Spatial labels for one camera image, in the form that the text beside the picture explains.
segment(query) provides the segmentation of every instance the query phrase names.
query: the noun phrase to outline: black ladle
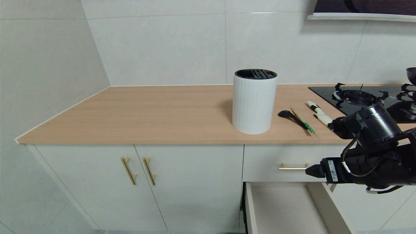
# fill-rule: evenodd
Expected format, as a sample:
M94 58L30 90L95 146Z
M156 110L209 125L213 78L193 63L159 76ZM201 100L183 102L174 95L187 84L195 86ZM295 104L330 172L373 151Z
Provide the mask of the black ladle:
M294 114L292 114L288 110L282 110L277 115L279 117L286 118L286 119L287 118L292 118L297 124L299 124L299 126L301 126L305 130L308 130L308 128L305 126L305 124L302 121L300 121L300 119L298 119Z

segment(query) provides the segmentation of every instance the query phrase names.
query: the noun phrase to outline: gold cabinet handle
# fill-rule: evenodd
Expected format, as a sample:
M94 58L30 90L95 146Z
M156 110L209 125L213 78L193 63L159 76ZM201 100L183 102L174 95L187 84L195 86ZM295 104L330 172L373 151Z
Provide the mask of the gold cabinet handle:
M307 162L305 167L287 167L286 164L284 162L282 162L282 165L280 167L278 167L278 170L301 171L301 170L306 170L310 166L311 166L311 164L309 164Z
M143 158L143 162L144 162L144 165L146 166L147 173L149 174L150 181L152 182L153 185L155 185L156 174L152 175L152 173L150 172L150 169L149 169L150 158Z
M131 175L129 168L127 167L127 162L128 162L129 160L130 160L130 157L127 157L126 159L125 159L124 157L121 157L121 162L123 163L124 168L126 169L127 174L129 175L129 178L130 178L130 180L131 180L131 183L132 183L133 185L136 185L136 182L134 182L134 179L136 178L137 173L136 173L136 174L134 174L134 175Z

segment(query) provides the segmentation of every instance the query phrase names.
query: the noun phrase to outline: cabinet door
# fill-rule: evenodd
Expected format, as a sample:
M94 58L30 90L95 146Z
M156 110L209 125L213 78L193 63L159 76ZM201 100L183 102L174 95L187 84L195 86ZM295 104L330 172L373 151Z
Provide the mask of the cabinet door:
M380 229L415 191L404 186L387 194L368 194L365 185L337 184L333 195L356 231Z
M410 227L416 227L416 192L410 196L410 198L400 207L391 219L389 219L382 229Z
M100 229L166 231L133 145L36 147Z
M243 145L136 145L169 232L238 232Z

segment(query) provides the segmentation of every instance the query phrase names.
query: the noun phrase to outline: kitchen utensil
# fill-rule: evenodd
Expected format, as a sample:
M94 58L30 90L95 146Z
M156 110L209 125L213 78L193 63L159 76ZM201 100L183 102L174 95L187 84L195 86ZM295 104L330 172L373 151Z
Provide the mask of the kitchen utensil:
M313 114L321 123L323 123L326 127L328 127L328 124L332 122L333 119L331 119L327 114L325 114L322 109L315 104L312 101L307 101L306 104L311 108L311 110L315 111L315 114Z
M292 110L292 112L293 112L293 114L300 120L300 121L302 121L302 123L305 125L305 127L309 130L309 132L311 132L312 134L315 134L316 135L316 133L315 133L315 131L312 129L312 127L308 124L308 123L306 123L306 121L304 121L303 120L303 118L299 115L299 113L293 108L293 107L290 107L290 109Z
M299 118L297 118L294 114L292 114L288 110L282 110L277 115L279 117L286 118L286 119L287 118L292 118L299 126L301 126L305 130L308 130L308 128L305 126L305 124L302 122L302 120L300 120Z

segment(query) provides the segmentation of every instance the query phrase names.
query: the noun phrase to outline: gas stove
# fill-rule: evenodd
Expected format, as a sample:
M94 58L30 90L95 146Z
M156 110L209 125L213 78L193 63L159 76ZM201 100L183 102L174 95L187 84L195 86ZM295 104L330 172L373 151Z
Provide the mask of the gas stove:
M385 86L309 87L345 115L377 102L397 123L416 123L416 87L409 84Z

